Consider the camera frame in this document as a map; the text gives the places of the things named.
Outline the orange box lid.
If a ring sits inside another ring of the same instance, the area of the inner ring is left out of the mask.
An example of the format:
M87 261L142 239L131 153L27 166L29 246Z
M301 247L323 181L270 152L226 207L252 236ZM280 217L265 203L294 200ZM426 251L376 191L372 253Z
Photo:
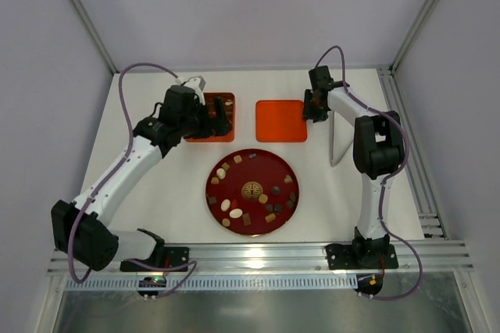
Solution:
M259 142L302 143L307 125L300 100L260 100L255 105L255 136Z

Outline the metal tongs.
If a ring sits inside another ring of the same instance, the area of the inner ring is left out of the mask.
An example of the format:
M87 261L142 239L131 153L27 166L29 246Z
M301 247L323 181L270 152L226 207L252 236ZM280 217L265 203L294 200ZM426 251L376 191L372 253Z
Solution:
M330 115L330 165L336 167L346 156L354 139L353 126L339 113Z

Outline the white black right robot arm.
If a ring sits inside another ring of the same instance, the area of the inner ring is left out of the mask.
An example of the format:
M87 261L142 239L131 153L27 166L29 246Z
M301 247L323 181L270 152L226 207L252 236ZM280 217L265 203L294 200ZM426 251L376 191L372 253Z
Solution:
M395 269L398 261L384 213L392 178L406 160L400 117L395 111L382 112L367 105L346 83L335 81L327 66L312 68L309 81L302 118L317 123L336 113L352 125L352 158L362 177L361 211L354 238L348 245L326 246L328 267L354 270L385 265Z

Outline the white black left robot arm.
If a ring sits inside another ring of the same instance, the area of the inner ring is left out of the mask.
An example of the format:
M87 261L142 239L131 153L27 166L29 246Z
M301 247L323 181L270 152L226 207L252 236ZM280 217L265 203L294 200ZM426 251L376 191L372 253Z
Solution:
M113 232L113 217L137 183L185 139L205 139L229 134L222 97L206 103L201 88L187 84L167 89L152 115L129 126L126 148L110 168L71 202L59 200L51 210L55 247L68 256L74 272L80 262L89 271L100 271L113 261L123 271L161 271L166 267L165 241L145 230Z

